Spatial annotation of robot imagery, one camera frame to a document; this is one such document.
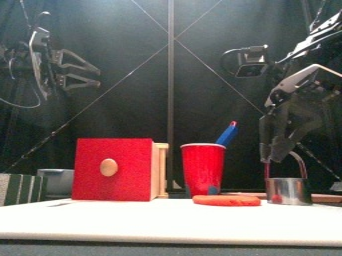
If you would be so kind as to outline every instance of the blue object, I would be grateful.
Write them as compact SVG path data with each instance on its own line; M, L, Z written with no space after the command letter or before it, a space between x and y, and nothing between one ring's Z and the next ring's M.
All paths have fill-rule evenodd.
M236 124L238 124L236 121L231 121L228 128L222 133L222 135L219 136L219 138L218 138L218 140L215 142L216 144L220 144L222 146L227 147L227 145L230 144L232 138L238 134L238 126L236 126Z

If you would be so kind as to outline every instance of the red sponge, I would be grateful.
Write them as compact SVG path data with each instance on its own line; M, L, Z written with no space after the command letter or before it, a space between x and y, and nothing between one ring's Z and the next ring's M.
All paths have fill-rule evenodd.
M256 196L240 195L208 195L194 196L195 204L214 205L214 206L259 206L260 199Z

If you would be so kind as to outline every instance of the wooden knob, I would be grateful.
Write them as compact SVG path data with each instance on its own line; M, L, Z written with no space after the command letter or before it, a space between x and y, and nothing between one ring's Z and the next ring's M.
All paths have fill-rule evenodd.
M101 161L100 172L105 177L111 177L117 172L117 164L113 159L107 158Z

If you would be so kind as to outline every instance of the metal cup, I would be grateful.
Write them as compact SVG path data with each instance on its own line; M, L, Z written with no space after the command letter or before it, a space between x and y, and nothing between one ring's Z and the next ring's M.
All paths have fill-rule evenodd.
M311 205L310 184L304 162L300 156L290 152L299 164L302 178L270 178L270 163L264 166L267 202L284 205Z

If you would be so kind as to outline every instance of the white table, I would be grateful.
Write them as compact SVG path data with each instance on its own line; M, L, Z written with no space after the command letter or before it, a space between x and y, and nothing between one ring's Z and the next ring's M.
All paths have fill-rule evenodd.
M342 249L342 208L47 201L0 208L0 239Z

